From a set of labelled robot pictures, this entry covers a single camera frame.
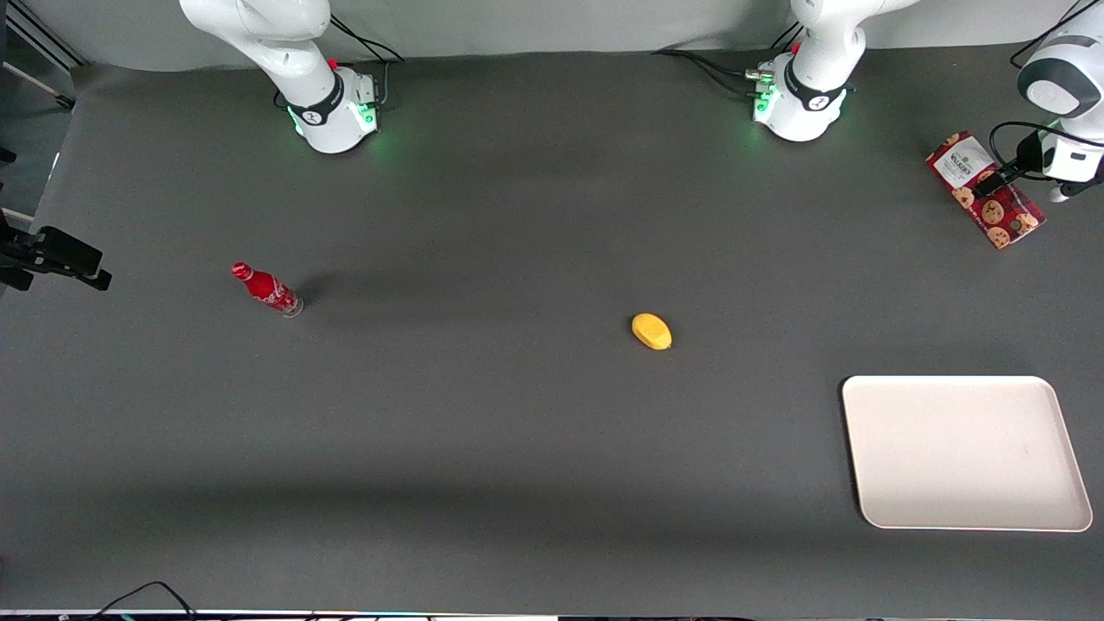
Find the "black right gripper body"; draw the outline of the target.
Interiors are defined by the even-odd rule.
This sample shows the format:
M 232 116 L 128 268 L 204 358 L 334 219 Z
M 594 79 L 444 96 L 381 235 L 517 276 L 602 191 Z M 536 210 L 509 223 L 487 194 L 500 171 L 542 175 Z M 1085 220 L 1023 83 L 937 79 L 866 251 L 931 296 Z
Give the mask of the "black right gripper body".
M 8 223 L 1 213 L 1 282 L 8 288 L 26 292 L 33 283 L 39 262 L 35 233 Z

